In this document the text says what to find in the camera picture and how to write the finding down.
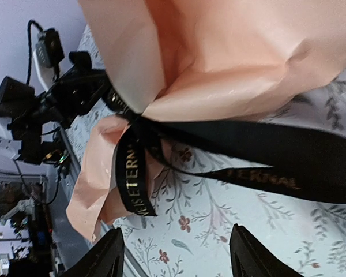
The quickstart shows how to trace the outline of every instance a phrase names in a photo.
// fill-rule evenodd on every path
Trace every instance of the table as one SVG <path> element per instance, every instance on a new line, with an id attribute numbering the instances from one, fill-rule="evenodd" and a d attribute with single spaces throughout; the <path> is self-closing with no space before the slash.
<path id="1" fill-rule="evenodd" d="M 103 68 L 90 29 L 79 50 Z M 81 162 L 90 131 L 112 114 L 103 102 L 67 130 Z M 346 69 L 331 84 L 297 96 L 265 122 L 306 126 L 346 136 Z M 171 162 L 208 171 L 255 164 L 175 144 Z M 114 226 L 148 276 L 232 276 L 228 240 L 244 225 L 277 258 L 306 277 L 346 277 L 346 205 L 315 203 L 163 170 L 151 198 L 158 217 L 129 216 Z"/>

